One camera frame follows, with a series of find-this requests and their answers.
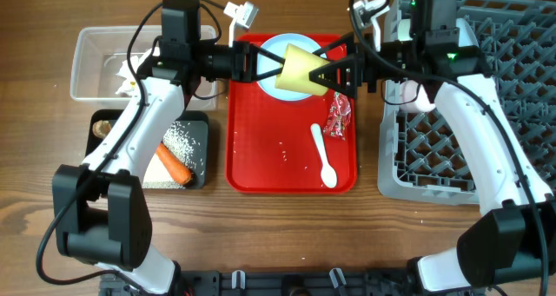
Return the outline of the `red plastic tray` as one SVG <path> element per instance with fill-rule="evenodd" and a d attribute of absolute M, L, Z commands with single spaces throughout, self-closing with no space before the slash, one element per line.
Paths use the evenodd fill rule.
<path fill-rule="evenodd" d="M 242 193 L 341 194 L 358 176 L 355 124 L 343 138 L 324 138 L 328 161 L 337 173 L 333 188 L 321 179 L 321 158 L 310 132 L 327 122 L 334 93 L 295 102 L 281 101 L 254 83 L 231 82 L 228 94 L 226 179 Z"/>

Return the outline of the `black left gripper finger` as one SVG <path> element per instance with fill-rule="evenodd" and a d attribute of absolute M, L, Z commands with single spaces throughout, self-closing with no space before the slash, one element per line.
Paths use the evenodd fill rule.
<path fill-rule="evenodd" d="M 277 69 L 272 69 L 263 73 L 259 72 L 259 68 L 256 68 L 254 74 L 251 77 L 251 82 L 259 82 L 261 80 L 264 80 L 266 78 L 272 77 L 272 76 L 277 76 L 279 75 L 283 70 L 283 67 L 277 68 Z"/>
<path fill-rule="evenodd" d="M 269 58 L 270 60 L 274 61 L 274 62 L 278 62 L 279 64 L 284 64 L 286 62 L 286 60 L 283 57 L 280 57 L 278 55 L 276 55 L 275 53 L 272 53 L 266 49 L 263 49 L 259 46 L 256 46 L 254 44 L 251 45 L 251 56 L 252 56 L 252 64 L 256 65 L 259 59 L 259 56 L 264 56 Z"/>

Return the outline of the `white tissue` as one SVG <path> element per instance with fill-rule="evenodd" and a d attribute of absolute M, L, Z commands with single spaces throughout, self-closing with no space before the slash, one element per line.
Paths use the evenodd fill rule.
<path fill-rule="evenodd" d="M 160 50 L 158 48 L 148 49 L 141 56 L 132 56 L 130 58 L 130 63 L 134 71 L 137 71 L 139 66 L 151 55 L 159 56 Z M 121 86 L 116 90 L 115 94 L 119 96 L 133 97 L 139 95 L 138 84 L 136 79 L 131 74 L 129 69 L 128 61 L 122 63 L 122 67 L 116 73 L 118 76 L 124 79 Z"/>

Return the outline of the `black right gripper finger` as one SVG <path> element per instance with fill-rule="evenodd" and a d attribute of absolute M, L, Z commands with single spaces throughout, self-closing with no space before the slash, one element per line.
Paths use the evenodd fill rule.
<path fill-rule="evenodd" d="M 351 54 L 311 70 L 308 76 L 311 82 L 356 100 L 357 89 L 362 83 L 363 70 L 363 57 Z"/>
<path fill-rule="evenodd" d="M 354 33 L 349 32 L 344 36 L 340 37 L 338 40 L 319 48 L 312 52 L 313 55 L 321 56 L 322 54 L 327 54 L 329 51 L 343 48 L 345 50 L 346 56 L 356 53 L 356 45 L 354 41 Z"/>

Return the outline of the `cream plastic spoon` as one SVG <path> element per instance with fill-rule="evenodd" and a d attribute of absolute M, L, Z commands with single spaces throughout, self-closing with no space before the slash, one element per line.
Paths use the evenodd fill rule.
<path fill-rule="evenodd" d="M 328 156 L 325 149 L 320 125 L 317 123 L 313 123 L 310 126 L 310 132 L 313 136 L 314 144 L 321 158 L 321 180 L 326 187 L 334 188 L 336 187 L 338 182 L 337 174 L 328 162 Z"/>

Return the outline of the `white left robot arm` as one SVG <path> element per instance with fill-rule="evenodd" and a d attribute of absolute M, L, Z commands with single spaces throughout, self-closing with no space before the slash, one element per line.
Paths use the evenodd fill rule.
<path fill-rule="evenodd" d="M 147 167 L 166 131 L 184 112 L 201 80 L 257 82 L 263 49 L 202 39 L 200 13 L 211 0 L 162 0 L 162 33 L 130 68 L 136 93 L 103 141 L 78 166 L 52 179 L 54 219 L 45 232 L 58 252 L 113 275 L 139 295 L 186 295 L 179 264 L 151 242 L 152 220 L 142 191 Z"/>

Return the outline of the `clear plastic storage bin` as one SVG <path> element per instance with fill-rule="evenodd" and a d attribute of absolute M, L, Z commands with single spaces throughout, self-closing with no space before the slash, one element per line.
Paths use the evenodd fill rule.
<path fill-rule="evenodd" d="M 124 109 L 127 106 L 129 97 L 116 92 L 124 83 L 130 83 L 126 54 L 136 29 L 137 26 L 88 27 L 80 32 L 70 79 L 72 99 L 100 109 Z M 149 54 L 153 40 L 161 34 L 160 25 L 142 27 L 130 54 L 134 68 Z M 216 82 L 202 78 L 196 94 L 212 97 L 217 90 Z M 209 100 L 193 97 L 187 110 L 211 111 L 216 107 L 217 96 Z"/>

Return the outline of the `light blue plate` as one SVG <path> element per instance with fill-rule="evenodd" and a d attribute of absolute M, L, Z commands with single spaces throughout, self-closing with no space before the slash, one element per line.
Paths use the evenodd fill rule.
<path fill-rule="evenodd" d="M 286 47 L 289 44 L 293 44 L 310 53 L 321 48 L 320 44 L 318 44 L 312 38 L 301 34 L 294 34 L 294 33 L 286 33 L 286 34 L 280 34 L 278 36 L 273 36 L 270 39 L 268 39 L 264 44 L 262 44 L 261 48 L 266 49 L 284 58 Z M 320 57 L 326 59 L 326 54 L 322 54 Z M 259 56 L 257 62 L 257 68 L 259 68 L 260 73 L 272 69 L 277 69 L 280 67 L 283 67 L 283 64 L 274 62 L 267 57 Z M 275 87 L 275 82 L 276 82 L 276 76 L 272 76 L 264 80 L 261 80 L 257 83 L 265 93 L 274 97 L 274 99 L 278 99 L 281 101 L 288 101 L 288 102 L 300 101 L 311 96 L 310 94 L 288 91 L 284 89 L 277 89 Z"/>

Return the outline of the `pink plastic cup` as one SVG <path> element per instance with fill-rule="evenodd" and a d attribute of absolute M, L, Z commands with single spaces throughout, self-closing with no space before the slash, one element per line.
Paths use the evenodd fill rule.
<path fill-rule="evenodd" d="M 436 109 L 422 84 L 409 80 L 400 85 L 400 109 L 408 113 L 428 113 Z"/>

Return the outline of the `red candy wrapper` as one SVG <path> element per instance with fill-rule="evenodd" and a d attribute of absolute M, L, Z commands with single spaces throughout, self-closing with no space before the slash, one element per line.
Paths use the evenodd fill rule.
<path fill-rule="evenodd" d="M 349 99 L 339 92 L 334 92 L 333 100 L 328 111 L 327 121 L 322 129 L 322 133 L 330 137 L 344 140 L 351 122 L 351 114 L 352 109 Z"/>

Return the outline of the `orange carrot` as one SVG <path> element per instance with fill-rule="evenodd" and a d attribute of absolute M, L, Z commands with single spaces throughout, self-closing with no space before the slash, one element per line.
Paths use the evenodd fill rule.
<path fill-rule="evenodd" d="M 181 163 L 163 143 L 156 149 L 156 155 L 168 171 L 170 177 L 179 185 L 188 185 L 193 180 L 191 171 Z"/>

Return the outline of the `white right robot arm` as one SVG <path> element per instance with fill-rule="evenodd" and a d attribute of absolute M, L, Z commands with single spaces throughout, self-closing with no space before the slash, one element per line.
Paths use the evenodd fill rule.
<path fill-rule="evenodd" d="M 375 28 L 390 0 L 348 0 L 353 30 L 341 39 L 347 56 L 311 71 L 312 82 L 355 97 L 363 83 L 400 84 L 398 105 L 436 109 L 451 129 L 479 198 L 480 219 L 455 247 L 407 263 L 409 295 L 445 295 L 539 279 L 555 272 L 555 197 L 534 170 L 503 112 L 496 80 L 457 0 L 410 0 L 396 38 Z"/>

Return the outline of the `yellow plastic cup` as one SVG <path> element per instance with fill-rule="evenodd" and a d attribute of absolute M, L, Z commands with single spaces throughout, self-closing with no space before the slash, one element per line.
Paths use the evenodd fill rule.
<path fill-rule="evenodd" d="M 293 44 L 286 47 L 285 63 L 282 71 L 276 76 L 275 87 L 304 94 L 323 96 L 328 88 L 312 82 L 309 72 L 329 64 L 329 61 L 314 55 Z"/>

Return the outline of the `grey dishwasher rack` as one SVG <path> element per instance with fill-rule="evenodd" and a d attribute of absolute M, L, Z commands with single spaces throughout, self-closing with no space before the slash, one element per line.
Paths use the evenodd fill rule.
<path fill-rule="evenodd" d="M 457 0 L 465 39 L 497 76 L 497 94 L 539 176 L 555 186 L 555 4 L 543 0 Z M 478 197 L 458 143 L 441 114 L 399 109 L 400 84 L 382 86 L 378 187 L 390 198 L 447 205 Z"/>

